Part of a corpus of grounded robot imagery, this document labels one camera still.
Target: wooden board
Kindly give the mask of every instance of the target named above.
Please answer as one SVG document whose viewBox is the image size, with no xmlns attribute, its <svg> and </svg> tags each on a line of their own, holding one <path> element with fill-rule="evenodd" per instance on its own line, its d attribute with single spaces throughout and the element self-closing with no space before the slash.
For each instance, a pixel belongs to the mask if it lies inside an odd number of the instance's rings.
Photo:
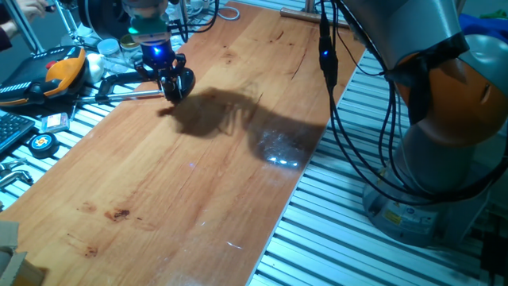
<svg viewBox="0 0 508 286">
<path fill-rule="evenodd" d="M 21 223 L 19 251 L 45 285 L 247 281 L 329 105 L 318 25 L 230 5 L 240 20 L 218 19 L 180 50 L 198 78 L 188 99 L 123 102 L 0 214 Z M 336 95 L 354 69 L 338 54 Z"/>
</svg>

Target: tape measure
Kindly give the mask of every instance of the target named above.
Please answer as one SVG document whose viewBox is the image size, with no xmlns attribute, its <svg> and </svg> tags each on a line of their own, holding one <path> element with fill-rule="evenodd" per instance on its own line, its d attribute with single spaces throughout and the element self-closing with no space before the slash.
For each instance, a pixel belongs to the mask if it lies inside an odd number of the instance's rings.
<svg viewBox="0 0 508 286">
<path fill-rule="evenodd" d="M 51 133 L 39 134 L 29 142 L 29 150 L 37 159 L 51 157 L 58 151 L 59 147 L 60 143 L 55 135 Z"/>
</svg>

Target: keyboard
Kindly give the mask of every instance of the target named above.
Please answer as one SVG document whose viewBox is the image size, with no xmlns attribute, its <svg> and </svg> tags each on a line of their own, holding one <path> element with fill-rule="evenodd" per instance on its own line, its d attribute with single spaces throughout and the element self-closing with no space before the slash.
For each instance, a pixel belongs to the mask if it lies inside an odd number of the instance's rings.
<svg viewBox="0 0 508 286">
<path fill-rule="evenodd" d="M 32 120 L 0 110 L 0 152 L 27 134 L 33 126 Z"/>
</svg>

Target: sticker label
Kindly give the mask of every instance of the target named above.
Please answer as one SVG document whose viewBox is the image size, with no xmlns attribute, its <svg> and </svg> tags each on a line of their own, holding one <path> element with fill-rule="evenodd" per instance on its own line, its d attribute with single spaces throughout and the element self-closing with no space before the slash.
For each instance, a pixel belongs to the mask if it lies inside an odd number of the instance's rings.
<svg viewBox="0 0 508 286">
<path fill-rule="evenodd" d="M 433 228 L 437 212 L 423 211 L 393 202 L 387 205 L 383 217 L 405 230 L 417 234 L 428 234 Z"/>
<path fill-rule="evenodd" d="M 62 114 L 54 114 L 48 116 L 48 127 L 59 126 L 62 119 Z"/>
<path fill-rule="evenodd" d="M 32 147 L 34 149 L 46 148 L 51 143 L 51 138 L 48 135 L 39 135 L 32 141 Z"/>
</svg>

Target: cardboard box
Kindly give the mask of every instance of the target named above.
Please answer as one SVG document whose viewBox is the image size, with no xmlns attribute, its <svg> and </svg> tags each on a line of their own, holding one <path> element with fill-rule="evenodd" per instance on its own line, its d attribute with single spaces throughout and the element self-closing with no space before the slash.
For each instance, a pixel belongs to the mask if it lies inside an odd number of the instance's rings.
<svg viewBox="0 0 508 286">
<path fill-rule="evenodd" d="M 0 286 L 39 286 L 44 273 L 17 253 L 17 222 L 0 221 Z"/>
</svg>

